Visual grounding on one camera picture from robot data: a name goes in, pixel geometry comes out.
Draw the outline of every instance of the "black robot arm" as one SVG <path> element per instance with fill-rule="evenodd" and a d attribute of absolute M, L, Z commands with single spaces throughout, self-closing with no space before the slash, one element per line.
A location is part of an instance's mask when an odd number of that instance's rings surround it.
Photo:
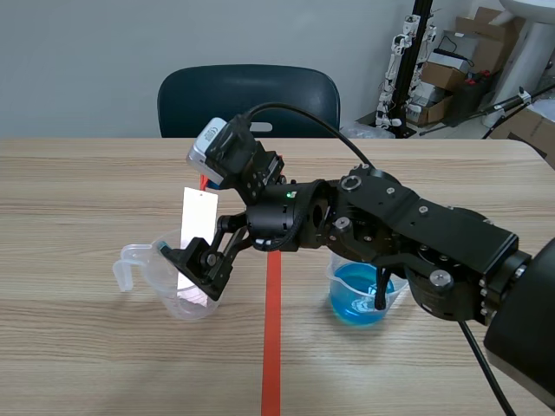
<path fill-rule="evenodd" d="M 241 250 L 325 245 L 376 266 L 377 309 L 394 273 L 429 314 L 490 325 L 491 362 L 555 409 L 555 240 L 532 260 L 510 231 L 420 198 L 370 163 L 339 180 L 287 184 L 282 158 L 254 140 L 249 123 L 241 115 L 219 130 L 209 125 L 188 156 L 221 189 L 236 189 L 245 212 L 221 217 L 212 245 L 194 238 L 184 250 L 160 247 L 168 261 L 218 300 Z"/>

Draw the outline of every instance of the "floor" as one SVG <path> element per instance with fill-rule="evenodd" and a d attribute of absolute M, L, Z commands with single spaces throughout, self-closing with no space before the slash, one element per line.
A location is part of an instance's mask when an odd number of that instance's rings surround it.
<path fill-rule="evenodd" d="M 429 130 L 431 128 L 441 127 L 442 124 L 437 126 L 427 127 L 426 129 L 417 128 L 418 132 Z M 467 121 L 457 127 L 447 127 L 438 132 L 424 134 L 420 136 L 416 134 L 411 139 L 481 139 L 487 132 L 487 127 L 481 123 L 481 117 L 478 119 Z"/>

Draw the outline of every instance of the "blue liquid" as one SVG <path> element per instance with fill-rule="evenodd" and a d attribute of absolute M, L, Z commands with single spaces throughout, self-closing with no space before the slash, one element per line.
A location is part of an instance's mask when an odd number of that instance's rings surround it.
<path fill-rule="evenodd" d="M 369 264 L 349 263 L 336 270 L 336 277 L 351 288 L 369 294 L 362 296 L 339 282 L 331 281 L 331 306 L 342 321 L 354 325 L 369 325 L 380 321 L 385 316 L 385 310 L 374 310 L 375 275 L 375 267 Z M 395 288 L 393 283 L 389 282 L 386 293 L 393 292 Z"/>

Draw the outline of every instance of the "paper card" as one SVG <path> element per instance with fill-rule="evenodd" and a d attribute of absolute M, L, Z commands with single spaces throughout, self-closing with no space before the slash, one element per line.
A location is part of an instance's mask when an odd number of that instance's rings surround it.
<path fill-rule="evenodd" d="M 185 249 L 194 237 L 202 237 L 211 244 L 216 231 L 217 214 L 218 195 L 185 188 L 183 190 L 180 248 Z M 179 273 L 177 289 L 186 289 L 192 286 L 194 286 L 194 283 Z M 198 288 L 178 292 L 178 297 L 204 306 L 208 302 L 208 295 Z"/>

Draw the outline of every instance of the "clear plastic measuring cup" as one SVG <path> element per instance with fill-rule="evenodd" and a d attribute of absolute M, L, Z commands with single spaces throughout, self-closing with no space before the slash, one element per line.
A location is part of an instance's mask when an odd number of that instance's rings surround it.
<path fill-rule="evenodd" d="M 371 264 L 355 263 L 331 253 L 327 269 L 331 306 L 342 321 L 369 325 L 387 313 L 407 281 L 392 275 L 386 290 L 386 308 L 374 308 L 376 269 Z"/>
<path fill-rule="evenodd" d="M 219 302 L 210 299 L 160 254 L 158 247 L 162 242 L 180 247 L 181 230 L 169 232 L 151 244 L 131 244 L 121 250 L 121 259 L 112 268 L 120 290 L 133 289 L 132 266 L 138 266 L 173 316 L 193 320 L 210 315 Z"/>

